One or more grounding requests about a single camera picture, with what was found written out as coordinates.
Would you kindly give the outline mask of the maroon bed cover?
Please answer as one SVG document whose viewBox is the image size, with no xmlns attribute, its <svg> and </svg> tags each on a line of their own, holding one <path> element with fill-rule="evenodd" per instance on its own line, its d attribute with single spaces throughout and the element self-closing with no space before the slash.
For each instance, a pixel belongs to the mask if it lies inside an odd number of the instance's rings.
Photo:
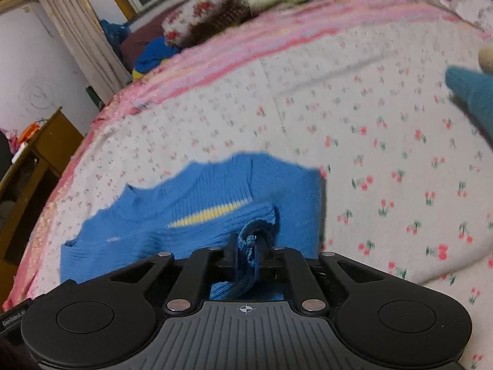
<svg viewBox="0 0 493 370">
<path fill-rule="evenodd" d="M 162 23 L 166 16 L 179 8 L 187 0 L 179 0 L 172 5 L 159 7 L 157 14 L 145 19 L 142 25 L 131 30 L 127 39 L 120 45 L 120 52 L 125 67 L 132 71 L 137 58 L 143 53 L 145 46 L 152 40 L 163 35 Z"/>
</svg>

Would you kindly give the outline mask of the blue knit sweater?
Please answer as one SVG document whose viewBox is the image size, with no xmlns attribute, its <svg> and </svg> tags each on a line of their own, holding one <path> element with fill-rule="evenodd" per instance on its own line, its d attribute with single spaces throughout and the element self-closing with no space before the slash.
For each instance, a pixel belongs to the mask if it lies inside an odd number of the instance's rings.
<svg viewBox="0 0 493 370">
<path fill-rule="evenodd" d="M 155 187 L 126 185 L 111 206 L 87 219 L 61 247 L 60 279 L 86 282 L 163 251 L 186 259 L 233 243 L 238 276 L 213 285 L 210 298 L 236 299 L 257 281 L 254 246 L 260 240 L 317 256 L 322 197 L 318 170 L 269 154 L 193 162 Z"/>
</svg>

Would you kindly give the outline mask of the orange object on cabinet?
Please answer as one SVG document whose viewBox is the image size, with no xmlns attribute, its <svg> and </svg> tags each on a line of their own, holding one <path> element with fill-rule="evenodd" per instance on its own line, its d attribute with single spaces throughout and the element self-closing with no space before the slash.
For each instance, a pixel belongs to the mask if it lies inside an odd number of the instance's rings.
<svg viewBox="0 0 493 370">
<path fill-rule="evenodd" d="M 27 126 L 27 128 L 22 131 L 22 134 L 18 137 L 18 143 L 19 145 L 22 145 L 23 143 L 28 143 L 34 135 L 41 129 L 41 124 L 39 121 L 33 122 L 30 125 Z"/>
</svg>

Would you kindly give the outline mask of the teal folded garment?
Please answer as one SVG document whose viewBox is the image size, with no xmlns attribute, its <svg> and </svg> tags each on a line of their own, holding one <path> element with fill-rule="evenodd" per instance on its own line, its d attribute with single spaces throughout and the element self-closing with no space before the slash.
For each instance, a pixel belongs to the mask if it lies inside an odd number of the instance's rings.
<svg viewBox="0 0 493 370">
<path fill-rule="evenodd" d="M 492 75 L 450 66 L 445 71 L 445 83 L 492 140 Z"/>
</svg>

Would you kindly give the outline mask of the blue plastic bag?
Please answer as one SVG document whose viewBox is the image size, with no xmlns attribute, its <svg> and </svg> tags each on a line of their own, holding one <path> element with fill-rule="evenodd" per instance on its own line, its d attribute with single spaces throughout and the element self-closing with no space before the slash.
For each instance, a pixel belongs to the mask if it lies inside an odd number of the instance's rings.
<svg viewBox="0 0 493 370">
<path fill-rule="evenodd" d="M 110 23 L 105 19 L 100 20 L 100 27 L 104 32 L 110 47 L 113 49 L 117 57 L 122 60 L 121 44 L 129 37 L 130 29 L 126 25 Z"/>
</svg>

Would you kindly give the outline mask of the wooden tv cabinet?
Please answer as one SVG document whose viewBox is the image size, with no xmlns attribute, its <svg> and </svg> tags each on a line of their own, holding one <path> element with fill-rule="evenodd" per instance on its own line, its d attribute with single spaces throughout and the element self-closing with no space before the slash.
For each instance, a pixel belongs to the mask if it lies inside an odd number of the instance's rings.
<svg viewBox="0 0 493 370">
<path fill-rule="evenodd" d="M 57 110 L 1 179 L 1 300 L 12 290 L 27 241 L 84 137 Z"/>
</svg>

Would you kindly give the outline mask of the left beige curtain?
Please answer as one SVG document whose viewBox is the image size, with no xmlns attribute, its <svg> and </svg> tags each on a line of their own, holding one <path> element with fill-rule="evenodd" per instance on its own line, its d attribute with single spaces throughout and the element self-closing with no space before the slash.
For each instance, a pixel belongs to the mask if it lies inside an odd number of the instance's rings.
<svg viewBox="0 0 493 370">
<path fill-rule="evenodd" d="M 129 80 L 129 73 L 109 44 L 88 0 L 39 0 L 69 52 L 104 102 Z"/>
</svg>

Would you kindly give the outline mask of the beige checked folded cloth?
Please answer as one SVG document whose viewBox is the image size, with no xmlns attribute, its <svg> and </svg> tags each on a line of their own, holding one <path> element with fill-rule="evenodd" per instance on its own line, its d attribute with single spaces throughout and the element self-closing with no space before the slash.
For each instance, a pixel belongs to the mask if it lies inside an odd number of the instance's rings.
<svg viewBox="0 0 493 370">
<path fill-rule="evenodd" d="M 482 48 L 478 53 L 478 64 L 486 74 L 493 74 L 493 46 Z"/>
</svg>

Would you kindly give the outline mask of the blue yellow garment by pillow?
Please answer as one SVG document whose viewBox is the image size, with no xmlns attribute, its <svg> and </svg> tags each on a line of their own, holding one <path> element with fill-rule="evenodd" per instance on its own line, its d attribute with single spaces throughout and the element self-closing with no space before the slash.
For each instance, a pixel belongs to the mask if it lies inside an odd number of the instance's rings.
<svg viewBox="0 0 493 370">
<path fill-rule="evenodd" d="M 174 57 L 180 52 L 181 49 L 179 47 L 167 45 L 164 36 L 151 40 L 135 61 L 132 70 L 132 80 L 141 79 L 151 70 L 158 67 L 163 61 Z"/>
</svg>

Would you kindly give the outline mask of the red floral pillow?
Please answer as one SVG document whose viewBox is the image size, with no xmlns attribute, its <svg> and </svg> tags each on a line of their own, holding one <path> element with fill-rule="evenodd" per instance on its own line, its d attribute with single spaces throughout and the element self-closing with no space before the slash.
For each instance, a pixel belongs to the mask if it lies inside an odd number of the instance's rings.
<svg viewBox="0 0 493 370">
<path fill-rule="evenodd" d="M 187 0 L 165 17 L 165 44 L 190 48 L 249 17 L 250 10 L 242 0 Z"/>
</svg>

